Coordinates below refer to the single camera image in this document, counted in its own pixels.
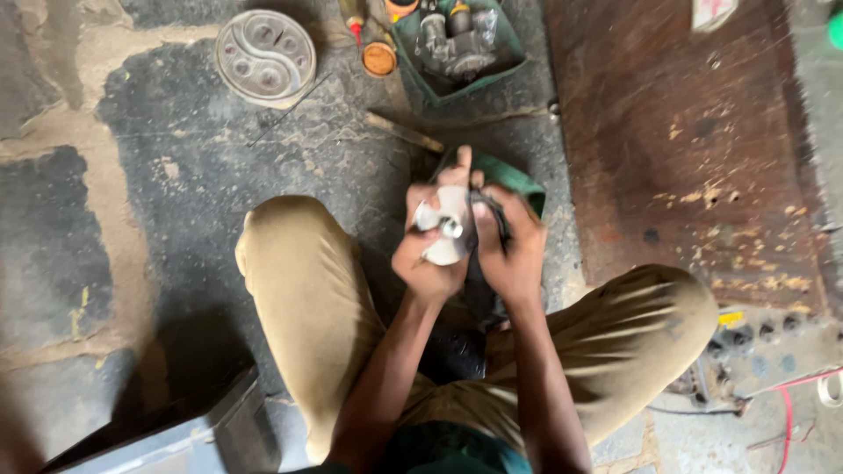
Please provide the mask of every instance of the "rust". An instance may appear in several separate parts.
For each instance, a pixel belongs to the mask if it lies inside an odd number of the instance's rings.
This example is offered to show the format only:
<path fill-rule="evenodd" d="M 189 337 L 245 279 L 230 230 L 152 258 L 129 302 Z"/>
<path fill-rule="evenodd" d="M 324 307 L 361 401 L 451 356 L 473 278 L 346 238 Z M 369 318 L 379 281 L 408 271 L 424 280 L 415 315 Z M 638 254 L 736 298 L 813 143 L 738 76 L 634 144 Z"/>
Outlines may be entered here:
<path fill-rule="evenodd" d="M 781 0 L 709 35 L 690 8 L 545 0 L 586 284 L 657 262 L 723 302 L 825 312 L 836 267 Z"/>

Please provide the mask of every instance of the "khaki pants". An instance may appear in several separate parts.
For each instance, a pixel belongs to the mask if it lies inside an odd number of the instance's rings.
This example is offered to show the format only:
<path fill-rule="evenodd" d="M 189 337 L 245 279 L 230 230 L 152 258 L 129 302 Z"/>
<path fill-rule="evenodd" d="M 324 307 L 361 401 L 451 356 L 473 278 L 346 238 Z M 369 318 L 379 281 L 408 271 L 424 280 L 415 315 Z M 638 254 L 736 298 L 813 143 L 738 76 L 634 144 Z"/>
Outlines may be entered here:
<path fill-rule="evenodd" d="M 337 415 L 385 333 L 352 239 L 312 197 L 248 213 L 236 256 L 272 356 L 308 426 L 308 455 L 328 454 Z M 650 265 L 547 317 L 589 445 L 634 417 L 700 355 L 717 326 L 711 293 Z M 423 375 L 403 424 L 462 423 L 522 449 L 511 332 L 491 336 L 483 380 L 435 386 Z"/>

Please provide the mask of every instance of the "dirt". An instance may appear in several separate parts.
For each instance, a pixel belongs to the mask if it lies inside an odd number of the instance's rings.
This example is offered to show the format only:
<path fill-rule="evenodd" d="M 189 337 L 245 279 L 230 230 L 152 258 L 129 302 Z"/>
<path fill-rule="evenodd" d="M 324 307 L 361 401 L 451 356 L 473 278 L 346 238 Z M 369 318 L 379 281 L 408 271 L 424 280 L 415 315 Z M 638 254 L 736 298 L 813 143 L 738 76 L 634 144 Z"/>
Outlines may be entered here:
<path fill-rule="evenodd" d="M 192 43 L 216 36 L 218 25 L 195 28 L 166 27 L 137 31 L 116 0 L 19 0 L 27 25 L 27 46 L 46 80 L 62 92 L 53 107 L 29 121 L 20 139 L 0 142 L 0 163 L 28 159 L 70 145 L 88 164 L 84 183 L 88 208 L 102 229 L 101 242 L 110 260 L 114 282 L 112 316 L 100 328 L 78 340 L 68 340 L 34 351 L 0 353 L 0 370 L 19 369 L 90 354 L 104 358 L 122 347 L 141 360 L 140 374 L 147 409 L 166 402 L 166 361 L 154 340 L 153 282 L 147 275 L 146 236 L 128 203 L 126 174 L 120 166 L 117 142 L 98 120 L 95 109 L 104 94 L 105 80 L 129 57 L 164 43 Z M 57 15 L 73 13 L 68 24 Z M 55 45 L 62 45 L 60 54 Z M 163 163 L 163 175 L 177 180 L 174 164 Z"/>

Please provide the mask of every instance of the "red nozzle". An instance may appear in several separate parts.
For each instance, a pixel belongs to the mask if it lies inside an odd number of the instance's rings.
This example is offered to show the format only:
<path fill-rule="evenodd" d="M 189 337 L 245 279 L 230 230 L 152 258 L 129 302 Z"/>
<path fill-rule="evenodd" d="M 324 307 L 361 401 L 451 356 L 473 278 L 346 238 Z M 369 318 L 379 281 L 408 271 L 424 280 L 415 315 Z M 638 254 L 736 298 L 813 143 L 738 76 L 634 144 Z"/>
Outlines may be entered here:
<path fill-rule="evenodd" d="M 359 23 L 354 23 L 348 27 L 352 33 L 354 33 L 354 37 L 357 38 L 357 47 L 360 47 L 360 32 L 363 30 L 362 26 Z"/>

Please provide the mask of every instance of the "knee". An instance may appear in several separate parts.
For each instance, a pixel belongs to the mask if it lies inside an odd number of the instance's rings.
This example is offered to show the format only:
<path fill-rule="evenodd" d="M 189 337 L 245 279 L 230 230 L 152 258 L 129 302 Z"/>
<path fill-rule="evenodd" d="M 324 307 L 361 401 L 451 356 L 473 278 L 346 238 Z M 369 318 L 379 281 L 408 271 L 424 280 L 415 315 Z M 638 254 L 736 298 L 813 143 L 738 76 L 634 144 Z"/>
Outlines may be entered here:
<path fill-rule="evenodd" d="M 708 286 L 698 278 L 681 268 L 658 264 L 638 267 L 631 273 L 635 272 L 664 288 L 664 295 L 671 300 L 675 313 L 686 322 L 701 331 L 714 331 L 719 316 L 717 302 Z"/>
<path fill-rule="evenodd" d="M 264 201 L 246 214 L 244 228 L 251 231 L 319 232 L 333 221 L 328 209 L 315 197 L 279 196 Z"/>

